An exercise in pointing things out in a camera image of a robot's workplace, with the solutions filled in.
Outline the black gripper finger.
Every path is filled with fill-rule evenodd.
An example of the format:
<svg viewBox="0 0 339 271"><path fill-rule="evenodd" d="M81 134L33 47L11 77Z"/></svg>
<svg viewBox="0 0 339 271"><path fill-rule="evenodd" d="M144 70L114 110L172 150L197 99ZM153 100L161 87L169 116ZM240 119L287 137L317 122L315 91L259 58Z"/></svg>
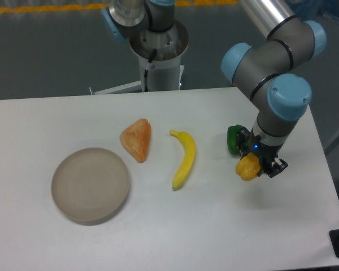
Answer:
<svg viewBox="0 0 339 271"><path fill-rule="evenodd" d="M249 153L249 130L244 126L235 126L235 155L245 156Z"/></svg>
<svg viewBox="0 0 339 271"><path fill-rule="evenodd" d="M288 163L285 160L275 158L271 163L269 170L267 171L267 175L268 177L273 178L284 171L287 167Z"/></svg>

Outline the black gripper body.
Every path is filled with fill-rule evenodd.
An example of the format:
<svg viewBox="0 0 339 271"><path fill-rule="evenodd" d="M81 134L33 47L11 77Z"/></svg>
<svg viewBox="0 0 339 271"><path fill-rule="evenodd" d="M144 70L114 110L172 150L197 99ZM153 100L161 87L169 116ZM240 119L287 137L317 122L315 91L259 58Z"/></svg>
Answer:
<svg viewBox="0 0 339 271"><path fill-rule="evenodd" d="M263 172L273 172L273 162L279 151L278 146L271 146L262 143L260 135L254 135L251 130L247 139L246 155L254 154L259 159L259 164Z"/></svg>

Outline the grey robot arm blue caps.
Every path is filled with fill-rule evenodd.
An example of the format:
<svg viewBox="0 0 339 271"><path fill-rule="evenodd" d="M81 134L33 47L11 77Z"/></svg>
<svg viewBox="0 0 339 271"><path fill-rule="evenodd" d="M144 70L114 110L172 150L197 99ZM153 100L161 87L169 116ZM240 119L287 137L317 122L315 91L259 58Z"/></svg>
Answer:
<svg viewBox="0 0 339 271"><path fill-rule="evenodd" d="M240 5L266 38L257 48L232 46L221 61L225 77L259 111L251 130L235 125L227 131L228 151L240 157L236 173L250 181L287 167L279 150L312 97L308 82L291 71L320 54L327 37L320 24L301 21L285 1ZM111 1L101 14L113 37L128 40L138 57L142 91L179 89L180 58L189 38L175 19L174 1Z"/></svg>

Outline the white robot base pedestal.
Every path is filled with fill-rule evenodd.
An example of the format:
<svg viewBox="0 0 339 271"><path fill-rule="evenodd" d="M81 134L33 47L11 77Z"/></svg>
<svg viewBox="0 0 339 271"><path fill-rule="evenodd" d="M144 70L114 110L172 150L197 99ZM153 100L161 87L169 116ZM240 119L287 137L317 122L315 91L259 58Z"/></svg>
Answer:
<svg viewBox="0 0 339 271"><path fill-rule="evenodd" d="M174 21L164 32L144 30L129 39L138 59L140 80L96 91L94 95L180 90L184 66L181 57L189 44L189 35L182 23Z"/></svg>

